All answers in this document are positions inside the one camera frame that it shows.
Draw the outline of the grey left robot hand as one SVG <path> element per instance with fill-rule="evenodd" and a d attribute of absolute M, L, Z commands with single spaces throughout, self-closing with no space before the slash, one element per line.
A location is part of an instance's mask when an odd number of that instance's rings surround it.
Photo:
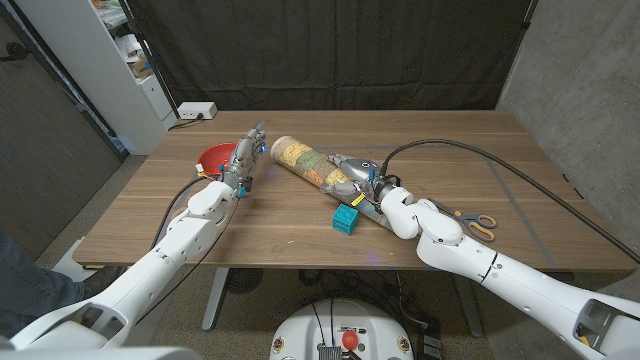
<path fill-rule="evenodd" d="M 266 151 L 266 133 L 258 122 L 241 138 L 231 152 L 219 180 L 229 185 L 237 197 L 243 197 L 252 187 L 251 171 L 259 157 Z"/>

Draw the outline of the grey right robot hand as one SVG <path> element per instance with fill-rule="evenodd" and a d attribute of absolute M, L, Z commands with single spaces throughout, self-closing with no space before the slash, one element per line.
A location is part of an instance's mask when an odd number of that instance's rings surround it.
<path fill-rule="evenodd" d="M 339 168 L 357 192 L 374 204 L 379 204 L 386 194 L 401 186 L 401 180 L 395 175 L 383 175 L 381 167 L 375 162 L 354 158 L 344 154 L 328 155 L 327 159 Z"/>

